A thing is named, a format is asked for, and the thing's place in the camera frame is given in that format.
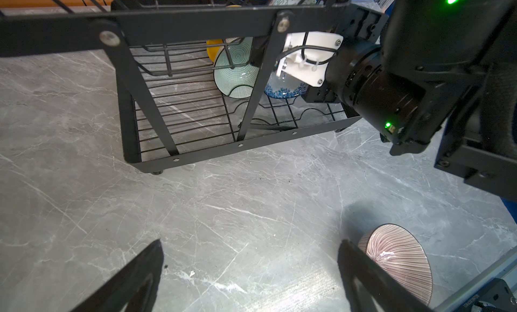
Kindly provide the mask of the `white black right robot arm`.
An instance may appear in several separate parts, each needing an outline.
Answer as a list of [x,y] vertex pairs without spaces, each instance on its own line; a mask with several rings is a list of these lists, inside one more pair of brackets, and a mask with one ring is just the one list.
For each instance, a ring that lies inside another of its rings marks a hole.
[[344,37],[309,103],[339,103],[393,156],[441,131],[434,166],[516,199],[516,0],[395,0],[386,21],[349,5]]

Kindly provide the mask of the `yellow bowl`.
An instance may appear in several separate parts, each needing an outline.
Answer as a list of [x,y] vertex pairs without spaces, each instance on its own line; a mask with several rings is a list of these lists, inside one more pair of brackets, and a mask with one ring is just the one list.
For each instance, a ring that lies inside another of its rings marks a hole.
[[218,53],[219,53],[219,50],[220,50],[222,44],[223,44],[223,41],[221,39],[208,40],[206,42],[206,45],[208,46],[207,55],[213,64],[216,61],[216,58],[218,56]]

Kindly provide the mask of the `blue white floral bowl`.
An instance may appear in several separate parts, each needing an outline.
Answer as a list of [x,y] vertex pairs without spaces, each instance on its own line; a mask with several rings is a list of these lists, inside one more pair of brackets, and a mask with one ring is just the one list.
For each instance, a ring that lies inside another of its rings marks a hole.
[[307,90],[307,83],[283,72],[280,76],[273,72],[269,77],[264,92],[272,99],[292,99],[304,95]]

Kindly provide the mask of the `mint green bowl red rim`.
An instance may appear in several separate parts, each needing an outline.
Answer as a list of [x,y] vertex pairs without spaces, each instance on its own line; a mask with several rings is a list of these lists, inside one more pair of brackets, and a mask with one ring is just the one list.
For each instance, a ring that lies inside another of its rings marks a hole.
[[226,39],[215,58],[214,82],[218,90],[233,99],[247,99],[253,93],[259,69],[250,63],[253,38]]

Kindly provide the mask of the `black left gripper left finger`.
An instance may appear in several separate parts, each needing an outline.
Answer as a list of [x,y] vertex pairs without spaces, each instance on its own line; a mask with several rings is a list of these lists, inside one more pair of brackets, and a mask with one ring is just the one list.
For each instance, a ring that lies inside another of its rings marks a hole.
[[151,311],[164,264],[159,239],[150,243],[74,311]]

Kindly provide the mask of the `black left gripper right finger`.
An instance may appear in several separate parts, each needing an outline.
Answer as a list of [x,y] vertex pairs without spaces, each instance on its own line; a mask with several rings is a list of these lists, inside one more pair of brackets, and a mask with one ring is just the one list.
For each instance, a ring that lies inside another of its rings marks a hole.
[[352,311],[430,311],[354,243],[345,239],[337,265]]

